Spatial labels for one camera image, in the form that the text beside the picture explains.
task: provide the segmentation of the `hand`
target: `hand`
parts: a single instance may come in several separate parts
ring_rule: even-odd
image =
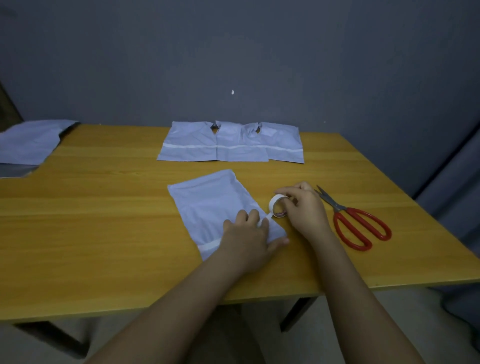
[[[267,218],[257,227],[260,216],[257,210],[240,210],[235,222],[223,222],[223,236],[215,254],[222,255],[226,264],[238,265],[241,274],[253,272],[270,260],[272,255],[283,245],[288,244],[287,237],[273,240],[267,245]]]
[[[297,200],[294,203],[288,198],[282,198],[279,202],[283,203],[293,227],[308,241],[312,243],[313,240],[332,233],[322,200],[307,182],[279,188],[275,193],[292,196]]]

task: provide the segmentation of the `adhesive tape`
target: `adhesive tape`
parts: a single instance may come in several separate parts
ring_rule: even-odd
[[[277,212],[277,209],[275,208],[275,204],[282,198],[288,198],[288,197],[285,196],[284,194],[276,194],[275,196],[272,197],[272,199],[268,203],[268,209],[270,210],[270,213],[267,216],[268,218],[271,218],[272,216],[275,216],[276,218],[282,218],[287,215],[287,212],[285,210]]]

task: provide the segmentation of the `person's left arm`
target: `person's left arm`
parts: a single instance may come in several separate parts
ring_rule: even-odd
[[[287,238],[266,244],[268,219],[241,210],[225,220],[219,248],[187,278],[143,311],[110,340],[88,364],[177,363],[230,287],[259,269]]]

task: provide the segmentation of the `table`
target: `table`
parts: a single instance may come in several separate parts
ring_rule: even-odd
[[[149,306],[201,263],[167,184],[223,169],[266,211],[274,189],[305,180],[385,221],[391,240],[345,247],[372,289],[480,280],[479,260],[339,134],[300,133],[301,165],[157,161],[167,132],[79,125],[30,176],[0,180],[0,321]],[[291,243],[224,303],[322,294],[308,243],[277,221]]]

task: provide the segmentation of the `scissors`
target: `scissors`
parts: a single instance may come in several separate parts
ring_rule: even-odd
[[[352,216],[356,221],[358,221],[361,225],[366,227],[367,230],[370,231],[373,235],[375,235],[378,239],[386,241],[392,237],[392,231],[390,230],[390,228],[387,226],[387,224],[385,224],[379,218],[363,210],[358,210],[357,208],[345,207],[345,206],[339,205],[337,202],[335,202],[333,198],[330,197],[330,195],[327,192],[322,190],[319,185],[317,185],[317,188],[319,189],[319,191],[315,190],[315,192],[317,192],[317,194],[323,200],[325,200],[327,203],[332,205],[333,210],[335,211],[335,214],[333,215],[333,224],[335,225],[335,230],[337,231],[337,234],[340,236],[343,242],[346,245],[348,245],[350,248],[360,250],[362,252],[366,252],[367,250],[370,250],[373,245],[372,245],[372,242],[365,235],[363,235],[355,226],[352,225],[350,221],[347,220],[347,218],[344,215],[341,214],[342,211],[345,211],[347,214]],[[378,225],[380,225],[385,230],[385,235],[383,235],[376,228],[370,225],[370,223],[360,215],[366,216],[372,219],[373,221],[375,221]],[[340,230],[340,226],[338,224],[339,220],[343,222],[343,224],[347,227],[348,230],[350,230],[353,233],[353,235],[355,235],[357,238],[360,239],[363,245],[354,244],[350,240],[348,240],[345,237],[345,235],[343,235],[342,230]]]

